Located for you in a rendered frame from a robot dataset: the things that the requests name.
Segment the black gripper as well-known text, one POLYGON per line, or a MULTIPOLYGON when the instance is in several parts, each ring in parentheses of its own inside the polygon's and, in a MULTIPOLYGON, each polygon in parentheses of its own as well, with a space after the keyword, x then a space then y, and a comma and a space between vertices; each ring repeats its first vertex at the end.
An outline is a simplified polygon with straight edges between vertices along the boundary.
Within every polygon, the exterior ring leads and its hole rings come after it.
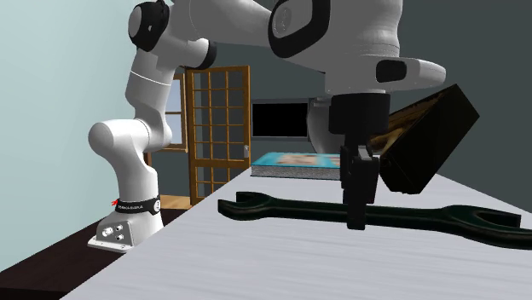
POLYGON ((387 132, 389 113, 390 95, 386 93, 334 95, 331 99, 329 132, 345 135, 348 144, 360 145, 352 155, 348 147, 340 147, 340 181, 349 229, 365 229, 366 206, 374 202, 376 193, 379 159, 363 144, 387 132))

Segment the white round vase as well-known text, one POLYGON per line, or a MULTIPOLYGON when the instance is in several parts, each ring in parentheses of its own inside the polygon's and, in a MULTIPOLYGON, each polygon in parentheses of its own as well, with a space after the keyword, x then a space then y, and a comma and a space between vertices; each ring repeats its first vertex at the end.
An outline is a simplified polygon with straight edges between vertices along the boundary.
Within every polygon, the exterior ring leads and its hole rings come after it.
POLYGON ((331 98, 311 98, 307 114, 309 140, 317 153, 340 154, 344 135, 332 134, 329 129, 331 98))

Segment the teal book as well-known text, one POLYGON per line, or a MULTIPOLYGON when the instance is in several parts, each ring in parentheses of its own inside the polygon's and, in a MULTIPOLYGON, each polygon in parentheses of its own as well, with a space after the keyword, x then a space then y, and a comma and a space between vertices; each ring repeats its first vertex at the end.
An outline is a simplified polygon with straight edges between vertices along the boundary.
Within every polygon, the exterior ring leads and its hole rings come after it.
POLYGON ((265 153, 251 164, 251 176, 340 180, 340 156, 328 153, 265 153))

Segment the dark green wrench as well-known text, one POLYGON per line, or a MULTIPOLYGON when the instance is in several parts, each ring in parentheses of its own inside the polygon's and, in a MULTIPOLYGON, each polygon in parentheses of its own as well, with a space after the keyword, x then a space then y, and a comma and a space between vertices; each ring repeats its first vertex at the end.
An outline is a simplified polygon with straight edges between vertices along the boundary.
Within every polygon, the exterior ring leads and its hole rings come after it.
MULTIPOLYGON (((290 218, 342 222, 353 228, 357 220, 339 203, 278 199, 257 192, 238 192, 235 201, 220 199, 220 214, 233 220, 290 218)), ((521 216, 470 205, 421 209, 369 205, 361 220, 366 225, 453 234, 486 245, 532 251, 532 229, 521 227, 521 216)))

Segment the black box with brown side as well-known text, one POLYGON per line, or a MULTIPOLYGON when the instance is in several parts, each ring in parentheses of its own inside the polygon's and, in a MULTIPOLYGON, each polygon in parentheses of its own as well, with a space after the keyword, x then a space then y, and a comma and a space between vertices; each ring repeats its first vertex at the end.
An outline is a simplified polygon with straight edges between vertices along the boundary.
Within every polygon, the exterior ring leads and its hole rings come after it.
POLYGON ((386 187, 421 193, 478 119, 458 84, 391 113, 388 131, 370 140, 386 187))

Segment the wooden glass-pane door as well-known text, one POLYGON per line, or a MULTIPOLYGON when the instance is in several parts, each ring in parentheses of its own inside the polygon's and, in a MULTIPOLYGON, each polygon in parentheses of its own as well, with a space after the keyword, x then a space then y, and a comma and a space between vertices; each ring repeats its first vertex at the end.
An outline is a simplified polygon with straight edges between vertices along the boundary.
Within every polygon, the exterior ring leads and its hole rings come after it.
POLYGON ((185 72, 190 201, 198 204, 251 165, 250 67, 185 72))

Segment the dark robot stand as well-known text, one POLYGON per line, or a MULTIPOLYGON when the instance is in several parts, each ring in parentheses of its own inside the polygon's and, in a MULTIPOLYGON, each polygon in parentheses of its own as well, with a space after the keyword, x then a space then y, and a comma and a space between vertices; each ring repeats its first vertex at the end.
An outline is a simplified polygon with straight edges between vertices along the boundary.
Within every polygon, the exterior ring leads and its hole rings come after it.
POLYGON ((60 300, 122 255, 87 246, 94 222, 0 272, 0 300, 60 300))

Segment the black wall screen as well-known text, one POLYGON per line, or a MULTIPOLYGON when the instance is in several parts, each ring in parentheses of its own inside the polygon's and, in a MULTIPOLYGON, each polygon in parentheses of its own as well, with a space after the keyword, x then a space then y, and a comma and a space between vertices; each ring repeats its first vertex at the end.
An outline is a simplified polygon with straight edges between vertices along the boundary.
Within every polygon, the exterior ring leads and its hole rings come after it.
POLYGON ((309 100, 263 99, 252 102, 252 137, 308 138, 309 100))

